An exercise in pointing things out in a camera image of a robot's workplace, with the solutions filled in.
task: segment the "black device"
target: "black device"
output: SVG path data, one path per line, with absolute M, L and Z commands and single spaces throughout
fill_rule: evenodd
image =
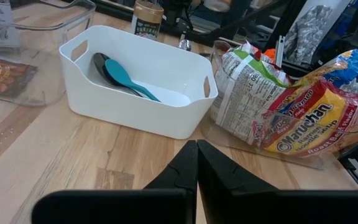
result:
M 177 26 L 178 20 L 183 16 L 189 16 L 187 9 L 191 5 L 191 0 L 163 0 L 161 6 L 164 8 L 164 24 L 167 26 Z
M 195 223 L 197 181 L 208 223 L 358 223 L 358 191 L 278 190 L 205 140 L 188 141 L 143 190 L 67 190 L 32 223 Z

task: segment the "spice jar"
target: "spice jar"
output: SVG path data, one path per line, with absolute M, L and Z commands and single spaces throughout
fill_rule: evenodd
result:
M 131 32 L 150 40 L 157 40 L 164 9 L 158 4 L 136 1 Z

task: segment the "spatula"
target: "spatula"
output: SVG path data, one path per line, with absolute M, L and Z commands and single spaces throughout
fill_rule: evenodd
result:
M 137 96 L 143 97 L 142 95 L 138 94 L 138 92 L 136 92 L 135 90 L 121 85 L 120 83 L 115 81 L 115 79 L 113 79 L 112 76 L 110 76 L 108 74 L 108 71 L 106 70 L 106 66 L 104 65 L 104 63 L 106 62 L 107 59 L 110 59 L 110 58 L 108 56 L 102 54 L 102 53 L 96 53 L 96 54 L 93 55 L 93 62 L 94 62 L 94 65 L 96 66 L 96 69 L 98 69 L 99 74 L 108 83 L 118 87 L 118 89 L 120 89 L 120 90 L 122 90 L 124 92 L 130 92 L 130 93 L 133 93 L 133 94 L 135 94 Z
M 106 66 L 106 70 L 108 71 L 108 74 L 112 76 L 115 81 L 120 83 L 123 86 L 126 86 L 128 88 L 131 88 L 133 90 L 136 90 L 140 93 L 143 93 L 147 97 L 149 97 L 151 100 L 160 102 L 151 92 L 149 92 L 146 88 L 143 86 L 140 86 L 136 83 L 134 83 L 131 78 L 129 77 L 127 71 L 115 60 L 107 59 L 104 63 Z

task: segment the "ramen noodle package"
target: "ramen noodle package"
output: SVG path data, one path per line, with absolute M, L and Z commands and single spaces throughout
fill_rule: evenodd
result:
M 272 129 L 263 136 L 265 150 L 296 157 L 338 151 L 358 142 L 358 94 L 347 93 L 319 77 L 299 87 L 293 101 L 272 116 Z
M 34 77 L 36 67 L 0 58 L 0 96 L 15 97 Z

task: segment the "maruchan ramen package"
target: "maruchan ramen package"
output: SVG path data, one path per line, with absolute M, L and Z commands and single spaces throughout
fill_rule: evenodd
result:
M 358 142 L 358 95 L 336 88 L 323 77 L 300 87 L 294 100 L 272 121 L 264 136 L 265 150 L 296 157 L 338 151 Z

